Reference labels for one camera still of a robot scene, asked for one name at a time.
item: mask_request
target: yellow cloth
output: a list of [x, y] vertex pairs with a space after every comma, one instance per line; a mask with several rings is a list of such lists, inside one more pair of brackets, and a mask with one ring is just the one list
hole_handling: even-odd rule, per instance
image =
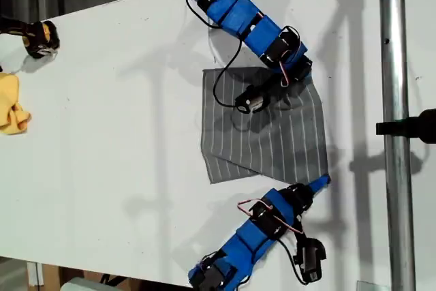
[[18, 78], [0, 73], [0, 131], [17, 134], [26, 131], [30, 113], [18, 103]]

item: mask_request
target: folded cloth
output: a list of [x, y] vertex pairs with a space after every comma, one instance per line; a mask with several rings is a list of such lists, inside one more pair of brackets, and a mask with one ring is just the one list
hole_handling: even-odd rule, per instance
[[0, 131], [17, 134], [26, 131], [30, 113], [18, 103], [19, 82], [15, 75], [0, 73]]
[[[213, 85], [221, 69], [204, 70], [201, 150], [211, 183], [262, 174], [307, 184], [328, 173], [321, 99], [311, 78], [294, 83], [261, 112], [220, 106]], [[263, 67], [230, 68], [217, 97], [233, 104], [250, 85], [270, 77]]]

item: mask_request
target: silver metal pipe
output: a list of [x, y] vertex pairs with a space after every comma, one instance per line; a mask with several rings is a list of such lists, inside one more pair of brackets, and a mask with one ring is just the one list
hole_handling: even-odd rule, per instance
[[[409, 116], [405, 0], [380, 0], [384, 121]], [[392, 291], [415, 291], [414, 220], [410, 144], [385, 136]]]

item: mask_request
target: striped fabric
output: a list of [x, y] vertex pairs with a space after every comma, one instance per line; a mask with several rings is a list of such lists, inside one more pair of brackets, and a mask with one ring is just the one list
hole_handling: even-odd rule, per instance
[[[308, 183], [328, 172], [321, 99], [310, 78], [265, 110], [241, 114], [213, 97], [218, 70], [203, 75], [201, 149], [211, 183], [262, 174], [286, 183]], [[233, 104], [248, 85], [270, 76], [263, 67], [229, 69], [217, 97]]]

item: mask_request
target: tabletop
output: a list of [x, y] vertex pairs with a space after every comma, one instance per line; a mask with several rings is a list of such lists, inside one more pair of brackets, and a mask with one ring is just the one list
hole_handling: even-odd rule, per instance
[[[293, 25], [323, 101], [331, 186], [304, 217], [326, 246], [308, 290], [390, 283], [378, 0], [253, 0]], [[410, 113], [434, 108], [434, 9], [407, 0]], [[33, 61], [0, 37], [0, 62], [20, 78], [29, 131], [0, 136], [0, 256], [187, 286], [187, 272], [246, 217], [236, 203], [285, 184], [252, 177], [210, 185], [200, 152], [202, 70], [223, 67], [238, 41], [208, 29], [185, 0], [122, 0], [54, 18], [61, 49]], [[243, 48], [234, 67], [262, 65]], [[419, 290], [434, 290], [434, 151], [412, 140]], [[292, 248], [289, 235], [285, 242]], [[274, 247], [247, 290], [298, 285]]]

